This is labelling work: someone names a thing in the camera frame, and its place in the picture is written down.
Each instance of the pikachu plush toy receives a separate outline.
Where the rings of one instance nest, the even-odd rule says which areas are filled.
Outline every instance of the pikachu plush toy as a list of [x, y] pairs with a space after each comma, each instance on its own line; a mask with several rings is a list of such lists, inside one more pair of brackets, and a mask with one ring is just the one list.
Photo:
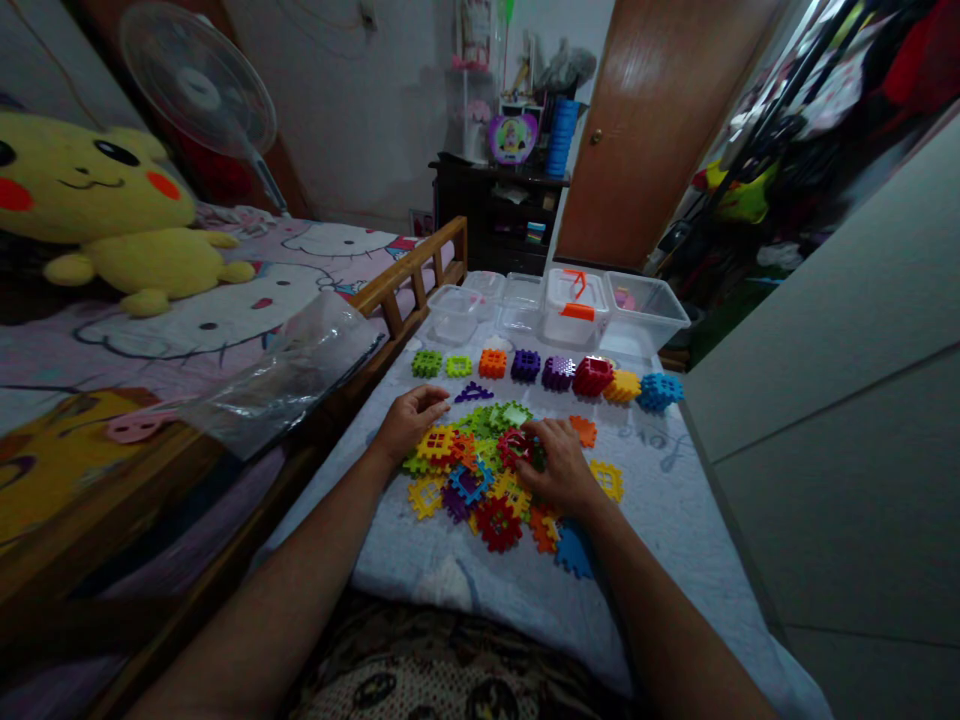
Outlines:
[[237, 241], [191, 230], [193, 199], [155, 161], [160, 142], [137, 130], [93, 132], [36, 115], [0, 112], [0, 228], [79, 249], [44, 268], [57, 285], [102, 277], [126, 293], [131, 315], [166, 312], [170, 300], [219, 282], [253, 279], [250, 263], [214, 248]]

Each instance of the purple block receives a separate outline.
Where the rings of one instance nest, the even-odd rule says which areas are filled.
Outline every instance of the purple block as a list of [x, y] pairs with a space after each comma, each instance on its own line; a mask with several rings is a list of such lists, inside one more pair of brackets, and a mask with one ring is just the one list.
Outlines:
[[487, 390], [484, 387], [480, 387], [472, 380], [470, 384], [467, 385], [463, 392], [461, 392], [457, 397], [454, 398], [454, 402], [463, 402], [465, 400], [489, 400], [493, 397], [493, 393]]
[[543, 386], [547, 390], [564, 392], [570, 389], [577, 366], [570, 358], [553, 355], [547, 358], [543, 365]]
[[440, 493], [443, 495], [443, 505], [447, 508], [447, 512], [453, 519], [454, 525], [461, 520], [468, 520], [470, 518], [470, 508], [467, 507], [467, 504], [463, 498], [460, 497], [456, 488], [450, 485], [444, 485], [440, 489]]
[[521, 382], [533, 382], [540, 372], [540, 354], [533, 350], [517, 350], [513, 356], [510, 377]]

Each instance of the orange handle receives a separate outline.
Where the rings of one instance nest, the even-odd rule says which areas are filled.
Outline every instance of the orange handle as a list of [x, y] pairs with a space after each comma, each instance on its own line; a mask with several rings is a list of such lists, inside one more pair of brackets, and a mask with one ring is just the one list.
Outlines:
[[573, 281], [573, 287], [576, 287], [578, 282], [583, 283], [583, 285], [580, 287], [580, 292], [578, 292], [574, 298], [574, 300], [579, 300], [580, 296], [583, 295], [583, 291], [587, 289], [587, 274], [583, 272], [583, 270], [571, 270], [570, 268], [564, 268], [563, 271], [577, 276], [577, 278]]
[[575, 317], [580, 320], [589, 320], [593, 322], [594, 311], [593, 306], [583, 305], [582, 303], [567, 303], [564, 305], [563, 310], [560, 311], [560, 314], [564, 317]]

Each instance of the toy pile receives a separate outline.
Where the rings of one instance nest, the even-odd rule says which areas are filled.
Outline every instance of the toy pile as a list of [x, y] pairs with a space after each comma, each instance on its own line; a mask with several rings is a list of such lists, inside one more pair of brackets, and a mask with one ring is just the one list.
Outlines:
[[[486, 349], [480, 358], [481, 378], [501, 379], [507, 374], [502, 350]], [[662, 373], [645, 375], [615, 370], [604, 358], [586, 357], [579, 365], [570, 358], [553, 356], [541, 363], [534, 351], [517, 350], [510, 377], [514, 382], [536, 382], [543, 366], [543, 386], [556, 392], [572, 389], [579, 395], [603, 395], [609, 402], [637, 400], [645, 410], [662, 412], [683, 398], [679, 381]], [[447, 358], [422, 350], [413, 361], [413, 374], [429, 378], [442, 368], [451, 378], [472, 374], [473, 363], [463, 355]], [[455, 403], [489, 400], [494, 393], [470, 381]], [[546, 453], [539, 440], [520, 428], [533, 413], [518, 402], [478, 407], [456, 423], [436, 425], [423, 436], [403, 463], [413, 476], [409, 500], [418, 520], [446, 511], [454, 524], [466, 523], [490, 552], [504, 553], [517, 545], [526, 524], [541, 553], [555, 555], [556, 563], [577, 578], [593, 578], [587, 544], [581, 528], [562, 519], [555, 508], [536, 498], [520, 481], [517, 460], [543, 470]], [[585, 448], [596, 445], [597, 426], [587, 418], [571, 416], [570, 423]], [[623, 499], [623, 478], [618, 468], [598, 460], [590, 471], [603, 491], [616, 502]]]

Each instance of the forearm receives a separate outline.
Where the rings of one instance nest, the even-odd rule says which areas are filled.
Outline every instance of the forearm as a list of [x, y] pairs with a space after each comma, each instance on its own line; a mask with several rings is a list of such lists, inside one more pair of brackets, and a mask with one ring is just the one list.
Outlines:
[[634, 664], [665, 717], [776, 717], [719, 635], [612, 502], [583, 523], [625, 623]]
[[354, 463], [132, 716], [272, 717], [330, 619], [392, 471], [376, 451]]

